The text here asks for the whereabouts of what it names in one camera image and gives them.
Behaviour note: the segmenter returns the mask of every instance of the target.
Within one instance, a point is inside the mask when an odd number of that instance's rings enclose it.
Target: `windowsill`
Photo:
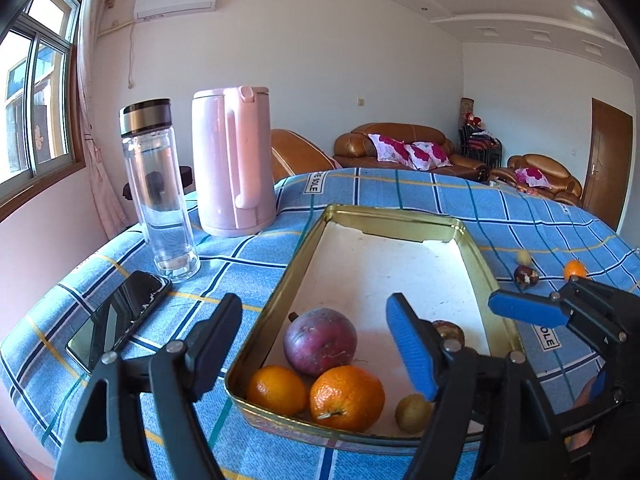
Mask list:
[[[27,189],[0,203],[0,222],[11,213],[17,211],[21,206],[25,205],[29,200],[38,196],[45,189],[59,183],[66,177],[73,175],[76,171],[82,170],[84,167],[84,161],[73,162],[34,181]]]

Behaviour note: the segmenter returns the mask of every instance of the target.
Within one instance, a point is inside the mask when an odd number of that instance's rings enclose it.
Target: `wooden door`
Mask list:
[[[583,207],[615,231],[629,182],[634,121],[611,105],[597,99],[592,102],[591,153]]]

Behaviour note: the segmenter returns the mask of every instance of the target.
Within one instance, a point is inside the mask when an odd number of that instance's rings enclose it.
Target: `ceiling light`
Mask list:
[[[533,39],[536,41],[546,41],[547,43],[551,43],[551,33],[546,30],[537,30],[535,28],[526,29],[527,32],[533,34]]]
[[[586,16],[587,18],[593,18],[593,11],[589,10],[580,5],[574,5],[574,9],[580,12],[581,15]]]
[[[582,40],[582,42],[584,43],[584,49],[589,54],[594,54],[596,56],[602,57],[602,51],[604,49],[603,46],[596,43],[591,43],[591,41],[586,41],[586,40]]]
[[[488,38],[497,38],[500,36],[498,31],[495,30],[495,27],[474,27],[474,29],[479,30],[482,34]]]

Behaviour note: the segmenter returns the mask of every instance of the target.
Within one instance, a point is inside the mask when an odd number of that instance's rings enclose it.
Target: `mandarin orange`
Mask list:
[[[572,276],[587,277],[587,268],[580,260],[571,260],[564,266],[564,278],[568,281]]]
[[[265,366],[249,379],[246,400],[277,415],[291,416],[304,411],[308,394],[295,372],[283,366]]]
[[[353,365],[331,368],[311,386],[313,420],[336,430],[368,430],[380,418],[384,405],[380,379]]]

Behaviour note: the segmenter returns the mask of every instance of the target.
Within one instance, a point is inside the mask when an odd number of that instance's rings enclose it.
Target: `window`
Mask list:
[[[78,10],[78,0],[31,0],[0,43],[0,205],[76,161],[69,83]]]

